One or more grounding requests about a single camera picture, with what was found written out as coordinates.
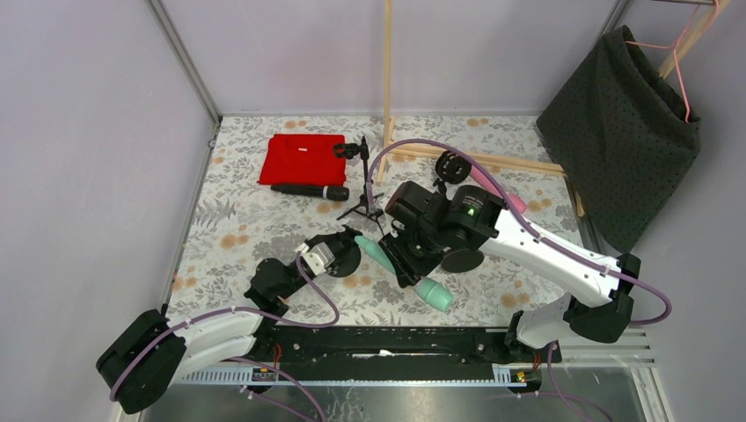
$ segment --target floral tablecloth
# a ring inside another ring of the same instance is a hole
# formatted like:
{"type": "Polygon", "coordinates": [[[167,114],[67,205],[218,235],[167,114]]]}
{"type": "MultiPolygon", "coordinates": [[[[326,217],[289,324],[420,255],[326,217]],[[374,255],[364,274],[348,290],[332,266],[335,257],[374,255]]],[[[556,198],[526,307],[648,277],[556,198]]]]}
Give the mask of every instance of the floral tablecloth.
{"type": "MultiPolygon", "coordinates": [[[[411,137],[447,142],[459,148],[549,161],[534,131],[535,117],[400,117],[394,140],[411,137]]],[[[249,288],[264,258],[289,262],[293,250],[316,234],[340,231],[342,223],[370,238],[380,238],[373,222],[351,215],[335,219],[362,192],[362,162],[347,162],[351,200],[330,202],[282,195],[257,185],[269,138],[275,133],[343,134],[347,142],[366,135],[375,156],[383,145],[380,117],[227,117],[217,137],[179,271],[174,277],[170,315],[198,313],[230,305],[249,288]]],[[[377,192],[386,200],[396,187],[414,180],[430,187],[435,160],[392,154],[377,192]]],[[[574,211],[562,178],[522,171],[490,169],[509,191],[529,206],[525,215],[550,231],[580,244],[574,211]]],[[[340,309],[347,325],[494,325],[505,326],[519,309],[533,309],[559,298],[553,283],[502,258],[489,257],[463,274],[436,270],[431,277],[455,296],[442,313],[422,302],[412,289],[363,254],[357,272],[344,279],[317,279],[340,309]]],[[[324,322],[332,311],[309,287],[287,300],[290,319],[324,322]]]]}

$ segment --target folded red towel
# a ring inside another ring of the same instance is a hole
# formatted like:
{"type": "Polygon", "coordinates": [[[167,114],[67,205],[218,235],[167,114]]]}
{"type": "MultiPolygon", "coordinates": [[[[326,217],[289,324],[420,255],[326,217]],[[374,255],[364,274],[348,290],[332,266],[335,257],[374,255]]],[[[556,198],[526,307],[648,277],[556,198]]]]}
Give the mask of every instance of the folded red towel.
{"type": "Polygon", "coordinates": [[[345,143],[344,135],[274,135],[267,145],[259,183],[342,186],[346,160],[332,151],[338,143],[345,143]]]}

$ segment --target black tripod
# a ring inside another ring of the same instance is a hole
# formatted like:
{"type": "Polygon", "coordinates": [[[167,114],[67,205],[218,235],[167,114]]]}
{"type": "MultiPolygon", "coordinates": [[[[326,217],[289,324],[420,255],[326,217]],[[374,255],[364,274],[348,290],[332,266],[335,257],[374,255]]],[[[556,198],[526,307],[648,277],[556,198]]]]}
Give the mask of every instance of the black tripod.
{"type": "MultiPolygon", "coordinates": [[[[378,226],[378,229],[381,230],[382,235],[384,233],[384,228],[381,227],[381,223],[378,221],[378,218],[384,214],[384,211],[380,208],[376,209],[373,212],[370,211],[368,205],[368,191],[365,189],[365,184],[368,183],[368,159],[370,158],[370,151],[368,150],[368,143],[365,141],[365,135],[362,136],[360,145],[356,143],[338,143],[337,145],[334,145],[334,155],[338,158],[344,157],[347,160],[351,160],[358,154],[360,154],[360,159],[362,160],[362,195],[360,195],[360,201],[357,203],[357,205],[351,207],[350,209],[345,211],[344,214],[337,217],[337,221],[347,217],[351,213],[362,215],[368,220],[375,222],[378,226]]],[[[375,195],[373,197],[373,201],[382,196],[384,196],[382,193],[375,195]]]]}

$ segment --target pink hanger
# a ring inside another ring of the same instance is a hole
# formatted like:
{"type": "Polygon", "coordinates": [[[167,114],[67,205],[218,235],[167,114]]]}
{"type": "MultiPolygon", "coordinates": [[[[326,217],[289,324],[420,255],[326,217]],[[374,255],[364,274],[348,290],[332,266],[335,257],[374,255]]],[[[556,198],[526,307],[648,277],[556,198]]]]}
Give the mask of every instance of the pink hanger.
{"type": "MultiPolygon", "coordinates": [[[[713,15],[707,20],[707,23],[705,24],[705,27],[702,28],[702,33],[704,33],[707,28],[710,27],[713,20],[716,16],[718,16],[718,10],[720,8],[720,0],[713,0],[715,3],[715,12],[713,15]]],[[[681,86],[681,96],[684,98],[684,105],[686,106],[686,115],[684,116],[684,121],[689,123],[689,99],[686,97],[686,89],[684,88],[684,80],[681,78],[681,69],[678,66],[678,56],[677,56],[677,48],[679,43],[681,42],[682,38],[686,34],[687,31],[689,31],[689,26],[691,25],[691,22],[694,20],[694,17],[697,16],[697,11],[699,10],[699,6],[694,8],[694,11],[691,13],[691,16],[689,17],[689,22],[686,23],[686,26],[684,27],[684,30],[681,32],[681,34],[678,36],[676,42],[671,44],[670,46],[656,46],[654,44],[645,44],[642,42],[634,42],[634,41],[627,41],[627,44],[632,44],[634,46],[640,46],[640,47],[651,47],[651,48],[660,48],[662,50],[668,50],[670,48],[673,48],[673,55],[674,55],[674,64],[676,64],[676,70],[677,70],[677,76],[678,76],[678,84],[681,86]]]]}

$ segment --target dark green cloth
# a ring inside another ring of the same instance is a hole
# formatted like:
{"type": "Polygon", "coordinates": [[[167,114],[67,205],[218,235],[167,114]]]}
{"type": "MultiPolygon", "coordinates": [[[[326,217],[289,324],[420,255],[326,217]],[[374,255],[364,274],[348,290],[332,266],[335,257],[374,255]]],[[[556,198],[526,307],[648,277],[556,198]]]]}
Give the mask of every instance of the dark green cloth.
{"type": "Polygon", "coordinates": [[[628,252],[699,153],[699,117],[627,26],[606,33],[538,118],[542,143],[603,238],[628,252]]]}

